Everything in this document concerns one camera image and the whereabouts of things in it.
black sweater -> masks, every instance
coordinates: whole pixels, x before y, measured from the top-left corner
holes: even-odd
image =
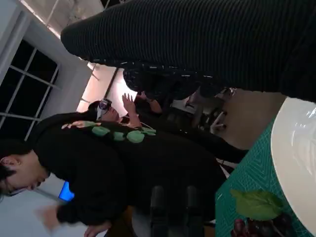
[[[60,207],[60,222],[98,225],[116,219],[127,205],[149,212],[151,191],[162,185],[171,220],[181,220],[185,189],[196,186],[201,192],[205,219],[214,218],[214,195],[225,181],[213,155],[185,138],[157,131],[145,134],[141,143],[128,139],[114,141],[113,131],[125,134],[135,129],[104,123],[111,130],[96,136],[93,127],[61,129],[74,114],[49,118],[39,139],[32,139],[40,163],[58,178],[69,181],[75,198]]]
[[[61,40],[92,62],[316,102],[315,7],[315,0],[133,0],[68,26]]]

green leaf appliqué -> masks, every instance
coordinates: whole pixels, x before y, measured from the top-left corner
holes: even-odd
[[[103,136],[105,136],[106,134],[108,134],[108,133],[110,132],[110,130],[109,130],[108,128],[106,128],[106,127],[94,127],[94,128],[92,129],[92,132],[93,132],[95,135],[99,136],[99,137],[103,137]]]
[[[129,132],[126,136],[131,143],[141,143],[144,140],[144,137],[145,135],[138,130]]]
[[[156,136],[156,130],[143,127],[142,133],[147,134],[149,136]]]
[[[124,133],[122,132],[114,132],[114,141],[121,142],[125,140]]]
[[[83,126],[84,127],[93,127],[96,126],[97,124],[95,122],[91,122],[91,121],[83,121]]]
[[[282,213],[281,199],[270,192],[231,190],[231,194],[236,198],[236,212],[244,217],[256,221],[268,221]]]

glasses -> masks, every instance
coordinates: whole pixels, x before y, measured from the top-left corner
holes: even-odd
[[[5,195],[8,197],[15,196],[26,190],[26,189],[15,189],[12,185],[10,185],[7,179],[4,180],[4,185],[5,185]]]

grapes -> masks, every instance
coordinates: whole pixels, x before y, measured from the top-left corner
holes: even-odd
[[[245,229],[246,224],[242,219],[236,219],[234,222],[234,231],[237,235],[242,234],[243,229]]]
[[[234,221],[232,237],[296,237],[291,217],[282,213],[270,221],[256,221],[247,218],[247,225],[242,219]]]
[[[279,215],[278,217],[273,219],[273,224],[275,226],[287,226],[287,227],[290,227],[292,225],[292,220],[291,220],[291,217],[288,214],[282,213],[281,215]]]

green cutting mat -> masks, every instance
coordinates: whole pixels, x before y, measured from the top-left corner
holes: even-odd
[[[284,202],[284,211],[292,216],[293,227],[297,232],[297,236],[313,236],[293,213],[277,180],[271,157],[270,138],[272,126],[273,123],[268,126],[229,179],[216,193],[216,237],[230,237],[234,220],[242,218],[236,213],[235,199],[230,194],[230,189],[241,191],[262,189],[276,194]]]

